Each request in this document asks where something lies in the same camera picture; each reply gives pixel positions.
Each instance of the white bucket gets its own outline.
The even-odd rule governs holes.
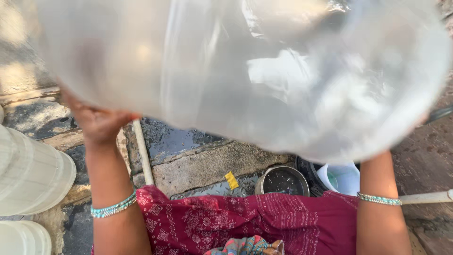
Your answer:
[[[0,251],[8,255],[50,255],[50,235],[33,221],[0,221]]]
[[[360,191],[360,172],[354,163],[343,166],[326,164],[316,171],[331,191],[355,196]]]
[[[9,145],[16,152],[9,163],[5,162],[5,171],[0,172],[0,216],[40,213],[58,204],[76,176],[72,159],[16,130],[1,129],[9,134]],[[2,142],[0,148],[8,147]]]

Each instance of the person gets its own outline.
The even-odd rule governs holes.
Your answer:
[[[362,199],[326,191],[171,201],[155,186],[135,192],[116,147],[120,127],[139,115],[62,94],[83,129],[96,255],[411,254],[389,151],[361,164]]]

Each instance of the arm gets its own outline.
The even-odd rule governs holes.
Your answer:
[[[93,207],[104,208],[123,201],[132,194],[133,187],[116,147],[116,136],[121,126],[137,116],[95,110],[62,93],[83,129]],[[96,255],[151,255],[148,232],[137,203],[120,213],[94,218],[93,228]]]
[[[360,192],[372,196],[398,198],[390,151],[361,164]],[[357,254],[412,254],[400,206],[360,200],[357,209]]]

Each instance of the white pipe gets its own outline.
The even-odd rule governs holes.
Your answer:
[[[400,196],[400,200],[403,205],[453,202],[453,189],[442,192]]]
[[[140,159],[142,161],[143,175],[146,185],[154,185],[153,173],[151,172],[151,164],[149,163],[148,151],[146,150],[145,138],[141,129],[140,120],[133,121],[135,138],[139,146]]]

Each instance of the woman's right arm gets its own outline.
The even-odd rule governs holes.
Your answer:
[[[398,198],[390,151],[361,164],[360,193]],[[400,206],[360,200],[357,209],[357,254],[412,254],[409,235]]]

